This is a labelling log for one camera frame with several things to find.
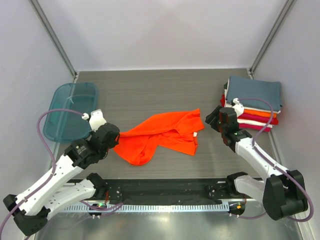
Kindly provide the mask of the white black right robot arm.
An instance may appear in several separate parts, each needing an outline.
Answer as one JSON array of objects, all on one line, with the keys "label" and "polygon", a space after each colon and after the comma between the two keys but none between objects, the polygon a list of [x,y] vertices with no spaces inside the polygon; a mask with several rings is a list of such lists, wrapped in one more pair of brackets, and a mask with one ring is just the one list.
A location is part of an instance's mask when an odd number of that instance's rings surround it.
[{"label": "white black right robot arm", "polygon": [[245,172],[229,175],[227,182],[231,194],[246,195],[262,203],[265,213],[275,221],[306,211],[309,216],[305,221],[313,216],[314,206],[306,192],[303,175],[279,164],[246,130],[240,129],[235,107],[219,105],[205,122],[219,132],[224,144],[245,159],[260,177],[256,180]]}]

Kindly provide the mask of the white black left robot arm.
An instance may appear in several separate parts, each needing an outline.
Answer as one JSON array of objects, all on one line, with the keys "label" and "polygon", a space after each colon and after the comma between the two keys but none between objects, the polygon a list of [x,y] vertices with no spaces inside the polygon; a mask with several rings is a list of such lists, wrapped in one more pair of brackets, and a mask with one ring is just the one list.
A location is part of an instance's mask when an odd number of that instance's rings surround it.
[{"label": "white black left robot arm", "polygon": [[88,166],[104,159],[119,143],[119,137],[117,126],[108,122],[101,125],[89,138],[73,141],[52,168],[27,190],[7,195],[3,203],[20,231],[32,236],[69,205],[90,198],[102,199],[108,186],[97,173],[89,174],[73,187],[60,189]]}]

